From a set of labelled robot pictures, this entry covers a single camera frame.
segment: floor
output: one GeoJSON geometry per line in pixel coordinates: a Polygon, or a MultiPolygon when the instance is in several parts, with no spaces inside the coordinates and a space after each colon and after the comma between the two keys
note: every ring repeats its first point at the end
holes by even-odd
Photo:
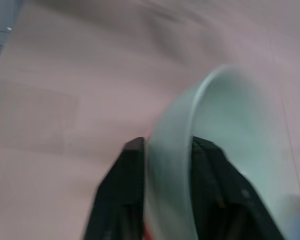
{"type": "Polygon", "coordinates": [[[283,29],[278,1],[240,1],[112,0],[97,19],[88,0],[26,3],[0,55],[0,240],[79,239],[123,144],[224,63],[270,93],[287,135],[282,158],[300,182],[299,32],[283,29]],[[158,5],[172,10],[157,17],[158,5]]]}

